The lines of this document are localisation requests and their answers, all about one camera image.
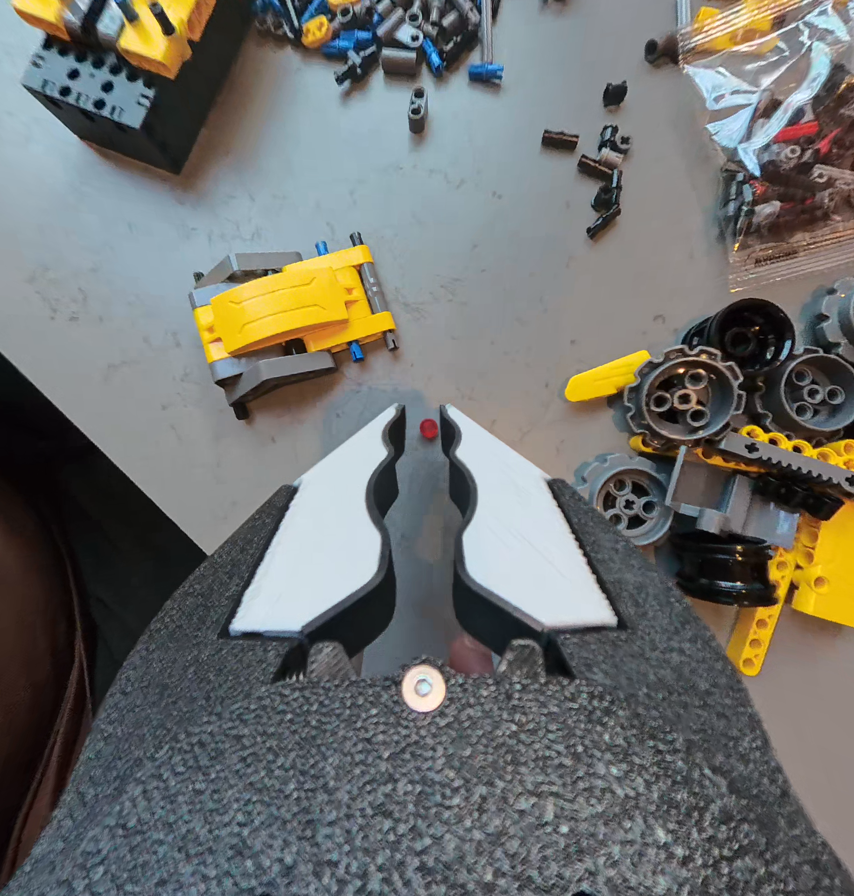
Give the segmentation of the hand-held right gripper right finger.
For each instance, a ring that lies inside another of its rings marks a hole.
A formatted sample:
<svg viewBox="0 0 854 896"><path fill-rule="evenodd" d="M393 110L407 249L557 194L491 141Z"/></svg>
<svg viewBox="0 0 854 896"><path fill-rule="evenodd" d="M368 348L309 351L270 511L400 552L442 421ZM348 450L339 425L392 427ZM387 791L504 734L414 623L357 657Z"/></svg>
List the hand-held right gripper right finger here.
<svg viewBox="0 0 854 896"><path fill-rule="evenodd" d="M453 405L440 417L448 490L462 516L453 605L464 631L500 656L515 640L549 652L563 634L616 629L550 476Z"/></svg>

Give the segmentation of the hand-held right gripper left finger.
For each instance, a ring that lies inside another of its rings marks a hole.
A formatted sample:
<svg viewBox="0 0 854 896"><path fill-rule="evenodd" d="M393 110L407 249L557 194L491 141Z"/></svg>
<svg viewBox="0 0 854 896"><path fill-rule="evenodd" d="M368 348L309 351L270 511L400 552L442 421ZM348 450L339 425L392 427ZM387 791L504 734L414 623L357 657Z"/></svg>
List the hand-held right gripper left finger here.
<svg viewBox="0 0 854 896"><path fill-rule="evenodd" d="M405 406L390 405L296 480L229 637L332 641L357 655L386 630L396 577L385 518L405 441Z"/></svg>

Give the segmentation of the yellow grey brick assembly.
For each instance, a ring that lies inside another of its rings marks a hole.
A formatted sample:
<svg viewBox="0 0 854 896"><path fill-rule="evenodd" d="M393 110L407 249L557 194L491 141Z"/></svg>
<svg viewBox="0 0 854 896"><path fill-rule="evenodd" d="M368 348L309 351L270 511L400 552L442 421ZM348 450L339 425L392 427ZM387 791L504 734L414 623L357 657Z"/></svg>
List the yellow grey brick assembly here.
<svg viewBox="0 0 854 896"><path fill-rule="evenodd" d="M399 337L370 247L362 234L351 246L315 256L299 252L232 252L207 272L195 272L189 293L209 373L234 417L278 388L329 375L336 357L364 361L364 346Z"/></svg>

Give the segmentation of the clear bag of black parts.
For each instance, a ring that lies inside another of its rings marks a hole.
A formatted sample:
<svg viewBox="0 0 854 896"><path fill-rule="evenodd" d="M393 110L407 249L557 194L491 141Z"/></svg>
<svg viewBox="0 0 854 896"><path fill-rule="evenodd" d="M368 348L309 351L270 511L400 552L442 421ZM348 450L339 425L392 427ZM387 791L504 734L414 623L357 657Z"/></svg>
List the clear bag of black parts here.
<svg viewBox="0 0 854 896"><path fill-rule="evenodd" d="M698 2L682 22L730 289L854 263L854 1Z"/></svg>

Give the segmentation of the grey desk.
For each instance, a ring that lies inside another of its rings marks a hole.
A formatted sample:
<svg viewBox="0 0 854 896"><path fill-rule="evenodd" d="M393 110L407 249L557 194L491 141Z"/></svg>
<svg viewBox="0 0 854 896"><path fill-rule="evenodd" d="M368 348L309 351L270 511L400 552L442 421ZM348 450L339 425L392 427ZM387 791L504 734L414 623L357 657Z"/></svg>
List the grey desk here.
<svg viewBox="0 0 854 896"><path fill-rule="evenodd" d="M447 674L432 713L398 671L273 681L280 644L225 644L217 610L276 518L276 488L400 401L389 511L397 609L451 614L439 447L450 401L548 473L600 444L559 397L565 362L660 340L719 266L679 129L678 80L623 49L667 4L555 14L503 2L498 95L432 91L423 143L380 78L251 36L185 176L84 147L18 84L36 46L0 2L0 350L213 555L110 688L70 788L11 890L25 894L854 894L773 756L748 691L688 602L556 484L625 632L564 640L576 677ZM606 84L628 82L605 110ZM631 136L621 216L591 241L578 173L607 123ZM541 147L545 129L578 149ZM265 399L236 422L188 308L190 270L243 244L309 252L360 229L401 349Z"/></svg>

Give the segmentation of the person's right hand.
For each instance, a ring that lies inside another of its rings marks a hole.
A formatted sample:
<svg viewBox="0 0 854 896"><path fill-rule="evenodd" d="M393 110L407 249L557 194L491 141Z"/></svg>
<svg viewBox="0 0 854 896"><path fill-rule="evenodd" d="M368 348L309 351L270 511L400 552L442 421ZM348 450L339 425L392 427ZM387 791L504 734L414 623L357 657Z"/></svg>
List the person's right hand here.
<svg viewBox="0 0 854 896"><path fill-rule="evenodd" d="M492 651L468 633L461 633L450 645L447 665L466 676L492 676L495 672Z"/></svg>

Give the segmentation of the yellow curved panel piece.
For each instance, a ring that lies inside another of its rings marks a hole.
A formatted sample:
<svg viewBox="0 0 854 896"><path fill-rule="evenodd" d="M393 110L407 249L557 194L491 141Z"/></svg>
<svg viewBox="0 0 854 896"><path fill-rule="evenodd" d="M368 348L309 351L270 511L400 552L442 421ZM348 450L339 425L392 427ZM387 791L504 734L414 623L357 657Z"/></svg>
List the yellow curved panel piece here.
<svg viewBox="0 0 854 896"><path fill-rule="evenodd" d="M573 375L564 396L570 402L581 402L617 394L637 382L637 372L650 358L647 350L640 350Z"/></svg>

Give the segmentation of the pile of wheels and beams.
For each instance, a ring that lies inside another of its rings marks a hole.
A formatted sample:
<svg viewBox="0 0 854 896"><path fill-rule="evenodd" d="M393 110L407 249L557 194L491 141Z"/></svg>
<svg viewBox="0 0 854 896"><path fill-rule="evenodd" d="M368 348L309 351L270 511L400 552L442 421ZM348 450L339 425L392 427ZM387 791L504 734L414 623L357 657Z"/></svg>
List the pile of wheels and beams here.
<svg viewBox="0 0 854 896"><path fill-rule="evenodd" d="M741 298L605 399L630 449L581 464L578 493L635 546L668 546L688 596L737 610L744 675L784 607L854 630L854 275L801 330Z"/></svg>

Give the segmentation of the person's black trousers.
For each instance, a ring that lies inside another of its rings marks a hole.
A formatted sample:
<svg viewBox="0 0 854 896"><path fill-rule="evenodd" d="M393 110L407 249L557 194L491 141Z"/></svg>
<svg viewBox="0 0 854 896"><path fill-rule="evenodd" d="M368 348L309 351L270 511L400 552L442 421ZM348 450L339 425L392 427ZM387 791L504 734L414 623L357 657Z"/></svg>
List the person's black trousers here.
<svg viewBox="0 0 854 896"><path fill-rule="evenodd" d="M0 472L63 538L97 710L142 633L208 555L1 352Z"/></svg>

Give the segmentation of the scattered black connector pieces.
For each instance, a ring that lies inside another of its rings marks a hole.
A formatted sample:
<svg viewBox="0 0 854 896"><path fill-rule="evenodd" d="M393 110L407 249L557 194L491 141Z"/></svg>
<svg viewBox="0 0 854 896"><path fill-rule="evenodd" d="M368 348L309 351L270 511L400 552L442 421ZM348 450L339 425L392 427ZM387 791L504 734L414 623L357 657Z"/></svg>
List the scattered black connector pieces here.
<svg viewBox="0 0 854 896"><path fill-rule="evenodd" d="M619 108L627 95L627 81L606 84L602 105L605 110ZM578 142L577 134L561 130L545 129L541 137L541 147L553 151L575 152ZM587 237L591 241L609 230L623 212L623 162L631 146L631 136L624 134L619 126L607 123L600 129L594 156L584 153L578 158L578 173L597 184L590 203L595 218L587 227Z"/></svg>

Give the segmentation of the black battery box yellow assembly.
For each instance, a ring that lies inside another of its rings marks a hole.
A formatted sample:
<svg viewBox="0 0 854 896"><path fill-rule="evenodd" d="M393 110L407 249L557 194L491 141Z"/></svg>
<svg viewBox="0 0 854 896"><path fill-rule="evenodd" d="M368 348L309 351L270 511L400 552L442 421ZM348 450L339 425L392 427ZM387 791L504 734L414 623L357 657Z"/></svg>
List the black battery box yellow assembly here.
<svg viewBox="0 0 854 896"><path fill-rule="evenodd" d="M90 39L47 35L22 85L76 137L170 174L182 172L252 26L249 2L215 2L174 78Z"/></svg>

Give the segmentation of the pile of small connector pieces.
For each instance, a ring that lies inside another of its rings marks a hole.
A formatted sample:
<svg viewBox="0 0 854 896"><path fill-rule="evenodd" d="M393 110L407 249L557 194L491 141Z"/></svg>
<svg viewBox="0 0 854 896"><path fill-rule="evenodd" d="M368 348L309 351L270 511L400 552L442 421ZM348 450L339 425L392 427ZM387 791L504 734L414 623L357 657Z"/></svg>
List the pile of small connector pieces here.
<svg viewBox="0 0 854 896"><path fill-rule="evenodd" d="M282 37L338 64L338 86L358 84L380 68L412 78L427 70L440 79L475 49L494 61L492 25L500 2L258 1L260 31Z"/></svg>

